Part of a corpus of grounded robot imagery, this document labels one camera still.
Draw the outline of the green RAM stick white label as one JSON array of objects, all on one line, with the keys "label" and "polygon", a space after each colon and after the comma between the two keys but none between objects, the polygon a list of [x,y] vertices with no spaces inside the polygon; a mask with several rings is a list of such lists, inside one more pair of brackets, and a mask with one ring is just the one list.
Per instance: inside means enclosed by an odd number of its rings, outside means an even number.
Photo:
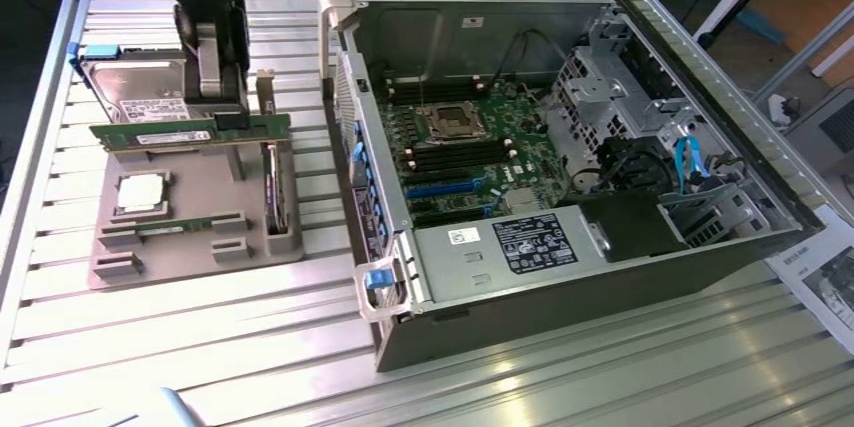
[{"label": "green RAM stick white label", "polygon": [[101,124],[89,130],[107,152],[132,152],[283,140],[291,134],[291,117],[227,113],[189,120]]}]

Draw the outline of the black RAM slot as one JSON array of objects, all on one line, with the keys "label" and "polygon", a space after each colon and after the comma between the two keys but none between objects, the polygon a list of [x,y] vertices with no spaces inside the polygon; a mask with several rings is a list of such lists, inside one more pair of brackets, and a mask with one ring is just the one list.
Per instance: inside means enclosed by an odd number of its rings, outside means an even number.
[{"label": "black RAM slot", "polygon": [[454,82],[388,82],[387,88],[392,89],[398,95],[403,92],[415,92],[424,90],[426,92],[440,92],[440,91],[462,91],[462,92],[476,92],[478,91],[478,83],[459,80]]},{"label": "black RAM slot", "polygon": [[487,91],[471,86],[423,86],[404,85],[387,88],[390,101],[408,104],[423,100],[427,103],[479,99],[487,96]]},{"label": "black RAM slot", "polygon": [[474,157],[430,157],[416,158],[404,162],[406,168],[412,172],[430,172],[458,168],[474,168],[478,166],[506,163],[510,157],[506,155],[488,155]]},{"label": "black RAM slot", "polygon": [[460,144],[443,144],[427,146],[411,146],[404,149],[403,155],[410,159],[438,158],[452,156],[502,156],[507,147],[502,142],[468,142]]},{"label": "black RAM slot", "polygon": [[388,82],[454,82],[459,80],[460,82],[470,81],[476,82],[478,84],[482,82],[482,77],[479,75],[472,76],[408,76],[408,77],[388,77],[386,83]]},{"label": "black RAM slot", "polygon": [[[506,154],[504,154],[504,155],[506,155],[506,156],[508,156],[507,152],[506,152]],[[452,156],[452,157],[456,157],[456,156]],[[462,156],[462,157],[474,157],[474,156]],[[439,157],[439,158],[442,158],[442,157]],[[407,159],[407,161],[408,161],[408,160],[414,160],[414,159],[410,159],[410,158],[408,158],[408,159]]]},{"label": "black RAM slot", "polygon": [[451,152],[504,152],[507,149],[504,140],[499,139],[475,139],[467,141],[452,141],[442,144],[420,143],[404,147],[404,151],[412,155],[427,155],[428,153],[451,153]]},{"label": "black RAM slot", "polygon": [[388,103],[394,105],[431,104],[443,102],[462,102],[467,100],[479,100],[488,96],[487,92],[462,92],[462,91],[440,91],[440,92],[403,92],[398,95],[395,92],[388,96]]}]

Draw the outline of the silver CPU chip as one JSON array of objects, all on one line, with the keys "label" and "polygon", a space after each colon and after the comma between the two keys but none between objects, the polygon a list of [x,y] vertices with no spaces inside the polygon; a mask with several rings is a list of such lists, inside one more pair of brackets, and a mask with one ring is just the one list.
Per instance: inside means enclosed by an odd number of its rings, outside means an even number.
[{"label": "silver CPU chip", "polygon": [[143,174],[121,179],[116,206],[124,211],[151,210],[164,200],[164,177]]}]

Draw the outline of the CPU socket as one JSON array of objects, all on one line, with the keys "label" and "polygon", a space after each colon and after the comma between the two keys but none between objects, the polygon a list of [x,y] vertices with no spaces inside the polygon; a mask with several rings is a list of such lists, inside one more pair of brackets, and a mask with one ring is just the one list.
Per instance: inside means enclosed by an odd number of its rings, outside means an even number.
[{"label": "CPU socket", "polygon": [[430,144],[474,141],[487,137],[479,110],[471,101],[424,105],[416,114],[426,122]]}]

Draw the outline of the grey parts rack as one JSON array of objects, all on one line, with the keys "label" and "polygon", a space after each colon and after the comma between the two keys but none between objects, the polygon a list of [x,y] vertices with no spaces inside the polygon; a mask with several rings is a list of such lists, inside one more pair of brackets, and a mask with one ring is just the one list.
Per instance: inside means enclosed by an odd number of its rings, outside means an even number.
[{"label": "grey parts rack", "polygon": [[[304,256],[292,143],[278,143],[288,233],[268,235],[262,143],[116,153],[105,167],[87,284],[92,290],[161,283],[286,264]],[[159,174],[151,210],[116,206],[123,178]],[[140,237],[140,223],[211,217],[214,228]]]}]

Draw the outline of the black expansion slot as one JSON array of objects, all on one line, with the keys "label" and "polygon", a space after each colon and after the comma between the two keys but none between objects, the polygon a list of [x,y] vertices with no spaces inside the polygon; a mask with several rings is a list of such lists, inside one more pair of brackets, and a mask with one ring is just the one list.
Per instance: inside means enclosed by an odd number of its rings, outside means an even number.
[{"label": "black expansion slot", "polygon": [[423,198],[408,202],[410,212],[414,214],[456,212],[471,209],[482,211],[491,207],[492,203],[484,201],[478,196]]},{"label": "black expansion slot", "polygon": [[430,228],[463,222],[478,221],[492,216],[494,208],[482,206],[447,212],[422,213],[414,219],[415,228]]},{"label": "black expansion slot", "polygon": [[402,177],[403,186],[415,186],[431,183],[467,181],[475,175],[466,169],[446,169],[438,171],[410,172]]}]

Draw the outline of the blue expansion slot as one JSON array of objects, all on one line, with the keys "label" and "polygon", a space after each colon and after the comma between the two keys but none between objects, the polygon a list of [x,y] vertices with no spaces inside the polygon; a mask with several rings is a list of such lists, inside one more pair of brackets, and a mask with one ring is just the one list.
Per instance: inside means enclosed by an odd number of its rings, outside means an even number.
[{"label": "blue expansion slot", "polygon": [[435,185],[415,186],[406,192],[407,199],[422,199],[443,195],[474,193],[483,186],[484,179],[474,178],[463,182],[440,183]]}]

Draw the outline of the green motherboard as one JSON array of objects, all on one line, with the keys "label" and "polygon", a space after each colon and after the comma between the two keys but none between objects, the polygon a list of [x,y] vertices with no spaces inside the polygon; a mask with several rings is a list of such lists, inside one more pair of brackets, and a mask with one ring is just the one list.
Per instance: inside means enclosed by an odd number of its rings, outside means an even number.
[{"label": "green motherboard", "polygon": [[[478,107],[486,127],[487,137],[482,139],[502,138],[510,160],[500,164],[458,168],[468,170],[475,175],[474,178],[483,178],[483,186],[474,193],[436,197],[478,196],[492,203],[494,213],[490,218],[499,218],[512,215],[503,199],[507,191],[530,187],[536,192],[544,210],[552,207],[567,193],[568,177],[562,167],[563,155],[559,154],[548,137],[548,126],[538,110],[536,100],[524,87],[515,83],[499,82],[494,87],[486,87],[480,82],[478,90],[480,89],[487,91],[488,96],[467,101]],[[402,177],[412,172],[404,166],[408,159],[403,155],[404,147],[427,143],[426,122],[416,114],[416,109],[431,104],[394,105],[388,103],[386,95],[379,105],[399,182]],[[412,222],[420,214],[410,212],[408,202],[415,199],[407,199],[406,192],[415,186],[403,186],[400,182]]]}]

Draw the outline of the silver chipset heatsink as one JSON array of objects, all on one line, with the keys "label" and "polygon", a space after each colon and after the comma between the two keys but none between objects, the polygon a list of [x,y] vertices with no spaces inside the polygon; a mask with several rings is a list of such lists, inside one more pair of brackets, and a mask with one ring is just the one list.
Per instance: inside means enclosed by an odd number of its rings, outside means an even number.
[{"label": "silver chipset heatsink", "polygon": [[536,192],[530,188],[518,188],[507,191],[504,204],[512,215],[535,212],[543,209],[542,201],[538,199]]}]

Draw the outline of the grey power supply unit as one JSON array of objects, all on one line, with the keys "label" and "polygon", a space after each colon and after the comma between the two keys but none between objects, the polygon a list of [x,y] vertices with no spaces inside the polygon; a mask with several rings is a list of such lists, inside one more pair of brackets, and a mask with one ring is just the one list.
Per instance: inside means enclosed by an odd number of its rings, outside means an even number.
[{"label": "grey power supply unit", "polygon": [[436,303],[490,298],[607,266],[575,206],[419,229],[415,243]]}]

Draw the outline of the pale blue object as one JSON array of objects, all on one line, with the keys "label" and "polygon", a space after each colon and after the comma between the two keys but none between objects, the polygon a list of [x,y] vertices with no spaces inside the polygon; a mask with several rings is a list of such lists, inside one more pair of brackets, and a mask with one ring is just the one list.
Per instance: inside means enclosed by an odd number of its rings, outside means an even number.
[{"label": "pale blue object", "polygon": [[205,427],[179,393],[165,387],[132,393],[128,399],[101,408],[84,427]]}]

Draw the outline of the white power strip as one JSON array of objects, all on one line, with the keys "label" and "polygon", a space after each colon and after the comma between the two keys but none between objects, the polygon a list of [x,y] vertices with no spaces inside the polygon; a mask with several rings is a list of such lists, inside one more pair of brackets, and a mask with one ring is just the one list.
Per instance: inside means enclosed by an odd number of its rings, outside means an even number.
[{"label": "white power strip", "polygon": [[771,121],[779,126],[789,126],[801,116],[801,99],[771,94],[767,99]]}]

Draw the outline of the grey computer tower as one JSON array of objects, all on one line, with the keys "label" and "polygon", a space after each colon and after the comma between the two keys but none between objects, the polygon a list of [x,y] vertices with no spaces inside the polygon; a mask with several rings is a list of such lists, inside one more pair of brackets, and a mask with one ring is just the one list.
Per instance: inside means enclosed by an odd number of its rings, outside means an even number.
[{"label": "grey computer tower", "polygon": [[854,174],[854,87],[834,89],[785,138],[822,174]]}]

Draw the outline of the brown cardboard board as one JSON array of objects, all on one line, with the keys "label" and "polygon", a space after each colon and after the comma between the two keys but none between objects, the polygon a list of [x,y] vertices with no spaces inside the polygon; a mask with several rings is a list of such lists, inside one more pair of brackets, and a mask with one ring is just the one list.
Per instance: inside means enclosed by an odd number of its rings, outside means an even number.
[{"label": "brown cardboard board", "polygon": [[[797,53],[835,19],[854,0],[751,0],[749,9],[758,13],[783,35],[783,45]],[[837,34],[807,61],[814,68],[854,35],[854,22]],[[833,87],[854,75],[854,51],[822,76]]]}]

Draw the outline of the blue disk carrier bracket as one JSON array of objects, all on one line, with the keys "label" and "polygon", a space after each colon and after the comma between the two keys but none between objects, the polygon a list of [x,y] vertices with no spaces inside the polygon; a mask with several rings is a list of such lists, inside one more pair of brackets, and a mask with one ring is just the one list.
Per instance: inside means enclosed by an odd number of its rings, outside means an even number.
[{"label": "blue disk carrier bracket", "polygon": [[121,47],[117,44],[93,44],[88,45],[85,52],[80,53],[80,44],[69,42],[65,49],[67,62],[75,73],[79,75],[87,88],[91,87],[88,78],[85,77],[81,67],[81,61],[91,60],[116,60],[121,53]]}]

